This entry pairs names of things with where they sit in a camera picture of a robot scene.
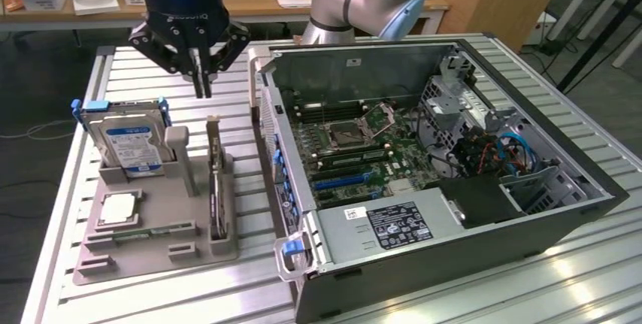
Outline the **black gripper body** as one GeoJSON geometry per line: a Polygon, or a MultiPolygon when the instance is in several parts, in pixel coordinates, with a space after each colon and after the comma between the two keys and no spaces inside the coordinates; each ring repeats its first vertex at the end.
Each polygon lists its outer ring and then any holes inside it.
{"type": "Polygon", "coordinates": [[[211,47],[229,24],[223,0],[144,0],[145,22],[133,31],[173,47],[211,47]]]}

